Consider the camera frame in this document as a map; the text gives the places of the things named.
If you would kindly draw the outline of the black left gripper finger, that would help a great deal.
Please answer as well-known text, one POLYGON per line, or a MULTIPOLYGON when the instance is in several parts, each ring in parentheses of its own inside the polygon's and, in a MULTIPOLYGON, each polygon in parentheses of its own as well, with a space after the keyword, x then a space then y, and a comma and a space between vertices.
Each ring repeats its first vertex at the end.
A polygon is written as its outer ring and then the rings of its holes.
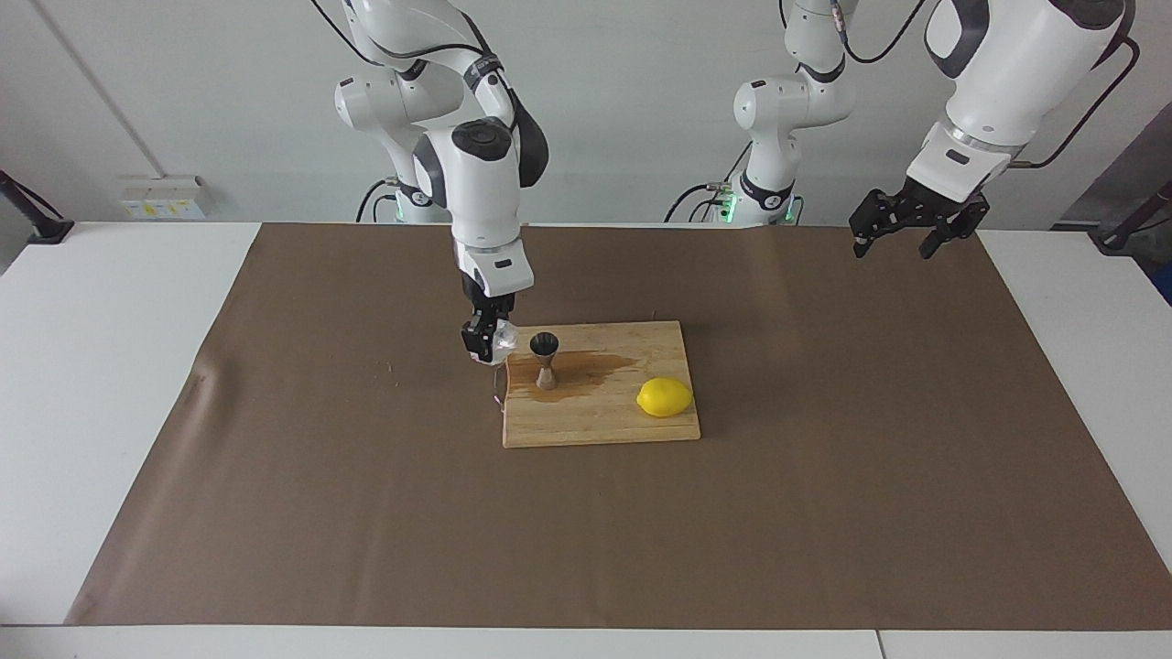
POLYGON ((870 190, 849 219, 856 258, 864 258, 879 238, 901 231, 914 220, 917 201, 902 193, 870 190))
POLYGON ((950 220, 946 220, 943 216, 936 217, 933 229, 920 244, 920 257, 925 260, 931 259, 945 243, 963 242, 963 239, 970 238, 992 205, 984 197, 975 197, 975 201, 965 205, 954 217, 950 217, 950 220))

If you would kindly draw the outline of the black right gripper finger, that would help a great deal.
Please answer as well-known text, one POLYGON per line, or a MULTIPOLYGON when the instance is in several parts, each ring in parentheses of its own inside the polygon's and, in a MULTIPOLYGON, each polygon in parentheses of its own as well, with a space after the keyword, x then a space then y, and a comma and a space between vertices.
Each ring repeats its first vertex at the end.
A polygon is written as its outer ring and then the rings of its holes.
POLYGON ((473 362, 495 364, 495 314, 473 314, 461 326, 461 340, 473 362))

